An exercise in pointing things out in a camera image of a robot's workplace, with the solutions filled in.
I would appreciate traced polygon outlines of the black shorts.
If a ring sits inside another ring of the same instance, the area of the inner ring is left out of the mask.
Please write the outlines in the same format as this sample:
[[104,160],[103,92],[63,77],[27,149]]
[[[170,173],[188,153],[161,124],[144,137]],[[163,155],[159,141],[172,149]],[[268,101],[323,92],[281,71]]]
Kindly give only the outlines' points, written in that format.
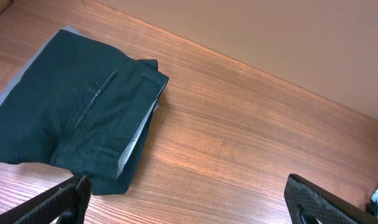
[[0,104],[0,162],[48,164],[86,175],[93,195],[124,194],[167,83],[157,60],[62,29]]

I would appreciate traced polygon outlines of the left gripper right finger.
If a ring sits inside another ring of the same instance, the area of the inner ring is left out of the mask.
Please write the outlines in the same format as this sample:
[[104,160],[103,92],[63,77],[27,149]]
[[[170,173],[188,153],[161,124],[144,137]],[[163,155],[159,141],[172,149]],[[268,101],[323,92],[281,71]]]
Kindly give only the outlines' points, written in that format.
[[361,210],[297,174],[288,176],[284,198],[292,223],[378,224],[375,210]]

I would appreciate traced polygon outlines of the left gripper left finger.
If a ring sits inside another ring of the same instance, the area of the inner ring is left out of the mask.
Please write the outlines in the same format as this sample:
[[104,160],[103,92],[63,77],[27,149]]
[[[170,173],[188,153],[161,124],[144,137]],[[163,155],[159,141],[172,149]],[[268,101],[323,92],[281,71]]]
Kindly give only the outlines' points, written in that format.
[[91,194],[91,180],[85,175],[74,176],[0,214],[0,223],[83,224]]

